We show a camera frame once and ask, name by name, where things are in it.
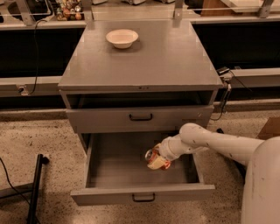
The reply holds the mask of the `white padded gripper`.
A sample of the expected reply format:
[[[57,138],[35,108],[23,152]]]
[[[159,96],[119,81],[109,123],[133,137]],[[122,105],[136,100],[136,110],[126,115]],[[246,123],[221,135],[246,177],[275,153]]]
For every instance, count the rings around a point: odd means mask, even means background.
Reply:
[[[153,147],[153,150],[158,151],[160,156],[156,155],[149,160],[147,166],[150,169],[167,170],[171,165],[170,161],[176,160],[178,158],[178,156],[172,152],[172,148],[170,146],[171,140],[172,138],[169,136],[166,139],[164,139],[161,143],[157,143]]]

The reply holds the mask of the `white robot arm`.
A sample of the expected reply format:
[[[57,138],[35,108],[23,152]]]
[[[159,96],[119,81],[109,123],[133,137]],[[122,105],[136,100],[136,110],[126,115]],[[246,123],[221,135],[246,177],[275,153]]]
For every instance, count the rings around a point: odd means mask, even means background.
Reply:
[[[185,154],[209,148],[247,167],[241,224],[280,224],[280,137],[260,140],[212,132],[195,123],[183,125],[145,154],[152,170],[168,169]]]

